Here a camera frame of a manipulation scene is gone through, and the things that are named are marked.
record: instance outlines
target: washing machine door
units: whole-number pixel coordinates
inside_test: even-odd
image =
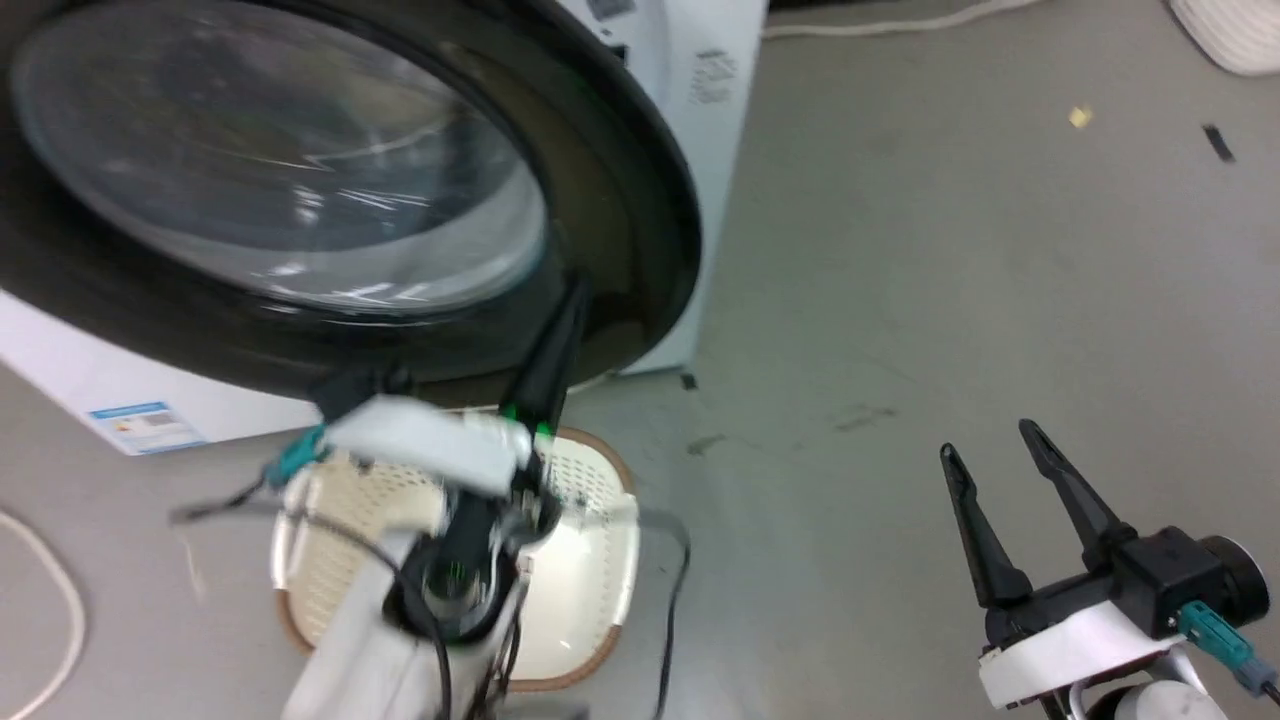
[[[0,284],[113,343],[303,396],[399,363],[497,400],[568,272],[576,380],[682,311],[682,156],[552,0],[10,0]]]

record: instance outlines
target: wire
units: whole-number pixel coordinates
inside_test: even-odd
[[[255,495],[257,495],[257,491],[260,491],[260,489],[262,489],[265,487],[266,487],[266,474],[261,474],[261,475],[257,477],[256,480],[253,480],[252,483],[250,483],[244,489],[242,489],[238,493],[236,493],[236,495],[230,496],[229,498],[227,498],[227,502],[224,503],[224,507],[239,507],[241,505],[244,505],[246,502],[248,502],[248,500],[252,498]]]
[[[497,700],[507,697],[507,685],[511,684],[512,674],[516,671],[516,656],[520,655],[520,618],[517,616],[512,620],[511,628],[511,647],[507,648],[507,666],[502,670],[502,676],[498,679],[498,692],[495,693]]]
[[[685,589],[685,577],[689,575],[689,562],[694,553],[694,541],[689,536],[689,528],[676,515],[664,510],[640,509],[636,524],[641,528],[663,530],[680,543],[681,559],[680,570],[676,573],[676,582],[671,585],[671,600],[667,602],[667,641],[662,648],[662,670],[658,675],[658,703],[653,711],[654,720],[662,720],[667,711],[667,692],[671,689],[671,662],[676,650],[676,603],[680,593]]]
[[[18,520],[10,515],[4,509],[0,509],[0,525],[4,525],[14,532],[27,547],[36,553],[40,564],[49,570],[49,575],[54,579],[54,583],[60,591],[63,591],[63,597],[67,598],[67,610],[70,614],[70,639],[67,643],[67,651],[63,653],[63,662],[58,666],[58,671],[50,678],[49,683],[45,684],[36,697],[31,698],[31,702],[22,706],[18,712],[8,716],[5,720],[26,720],[31,717],[37,710],[49,702],[49,698],[61,689],[70,678],[72,670],[76,669],[76,664],[79,661],[81,655],[84,652],[84,637],[88,633],[87,620],[84,614],[84,598],[81,596],[79,591],[76,589],[76,583],[72,582],[70,575],[67,574],[67,568],[58,561],[58,556],[54,555],[45,541],[40,539],[36,530],[31,529],[26,523]]]
[[[392,571],[396,582],[404,591],[404,597],[411,597],[415,603],[420,603],[417,610],[429,625],[428,629],[431,633],[431,646],[435,648],[436,666],[440,673],[440,711],[436,714],[436,717],[439,720],[451,720],[453,717],[453,675],[449,669],[448,648],[444,647],[444,642],[440,639],[443,637],[440,623],[431,612],[431,609],[428,607],[426,598],[422,597],[421,589],[415,585],[413,580],[411,580],[403,570],[401,570],[399,564],[397,564],[392,556],[387,555],[385,550],[379,547],[376,543],[365,539],[365,537],[357,530],[353,530],[352,528],[326,515],[320,515],[306,509],[291,509],[280,502],[251,501],[248,500],[248,496],[244,496],[243,493],[234,496],[230,501],[188,505],[174,509],[169,514],[169,523],[173,525],[188,525],[227,514],[257,515],[268,518],[284,515],[294,523],[301,520],[358,546],[374,556],[379,562],[385,565],[387,569]]]
[[[986,0],[970,5],[957,13],[931,18],[925,20],[890,20],[883,23],[868,23],[860,26],[772,26],[765,27],[760,33],[762,40],[778,40],[782,37],[872,37],[876,35],[893,35],[901,32],[931,32],[934,29],[948,29],[965,23],[1033,5],[1041,0]]]

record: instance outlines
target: teal connector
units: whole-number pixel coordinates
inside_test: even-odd
[[[324,425],[316,425],[307,430],[306,434],[291,442],[274,462],[262,468],[262,480],[274,491],[283,489],[302,468],[316,460],[323,460],[328,455],[320,447],[321,441],[324,441]]]
[[[1188,602],[1178,612],[1178,632],[1192,644],[1213,656],[1235,675],[1253,697],[1275,685],[1276,670],[1253,655],[1253,644],[1201,601]]]

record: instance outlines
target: blue label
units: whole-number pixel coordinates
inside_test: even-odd
[[[164,402],[108,407],[88,415],[111,441],[138,455],[206,443],[195,428]]]

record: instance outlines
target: black door rim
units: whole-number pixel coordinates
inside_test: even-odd
[[[22,40],[65,12],[18,0]],[[0,284],[113,343],[214,379],[305,396],[351,364],[398,363],[424,397],[489,404],[554,302],[564,273],[596,287],[577,382],[653,347],[692,293],[701,242],[692,181],[657,109],[552,0],[248,0],[338,27],[436,76],[524,152],[548,201],[550,250],[518,287],[438,315],[291,306],[146,249],[87,210],[19,133],[0,135]],[[15,127],[3,94],[0,122]]]

